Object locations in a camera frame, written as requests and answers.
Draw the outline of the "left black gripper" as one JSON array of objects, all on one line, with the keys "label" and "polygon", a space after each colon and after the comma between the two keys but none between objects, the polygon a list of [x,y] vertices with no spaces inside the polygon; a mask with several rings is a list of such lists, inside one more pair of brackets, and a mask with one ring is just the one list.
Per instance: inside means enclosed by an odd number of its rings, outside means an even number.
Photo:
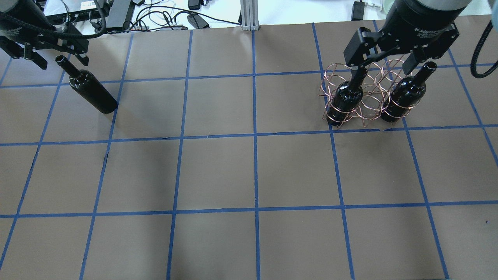
[{"label": "left black gripper", "polygon": [[37,50],[54,49],[74,55],[82,65],[89,65],[89,41],[82,38],[55,38],[30,30],[15,23],[1,23],[1,49],[12,59],[23,58],[47,69],[47,61]]}]

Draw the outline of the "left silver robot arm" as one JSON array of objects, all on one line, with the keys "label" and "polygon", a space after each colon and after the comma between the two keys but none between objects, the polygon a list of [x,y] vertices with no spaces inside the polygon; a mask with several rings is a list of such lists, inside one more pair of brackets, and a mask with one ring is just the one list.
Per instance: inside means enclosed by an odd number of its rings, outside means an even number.
[{"label": "left silver robot arm", "polygon": [[36,1],[2,0],[0,26],[1,49],[13,59],[32,61],[45,70],[47,61],[37,50],[54,49],[72,54],[82,65],[89,64],[89,41],[82,38],[70,14],[52,25]]}]

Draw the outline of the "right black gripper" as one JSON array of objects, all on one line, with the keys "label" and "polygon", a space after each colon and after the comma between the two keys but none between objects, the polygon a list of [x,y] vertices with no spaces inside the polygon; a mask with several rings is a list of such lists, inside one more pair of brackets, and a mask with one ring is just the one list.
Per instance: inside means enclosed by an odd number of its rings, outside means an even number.
[{"label": "right black gripper", "polygon": [[344,60],[352,69],[350,84],[362,84],[368,74],[368,65],[391,56],[409,54],[402,69],[410,75],[421,62],[441,58],[459,37],[455,23],[451,23],[440,34],[425,38],[414,30],[374,32],[366,27],[358,28],[344,50]]}]

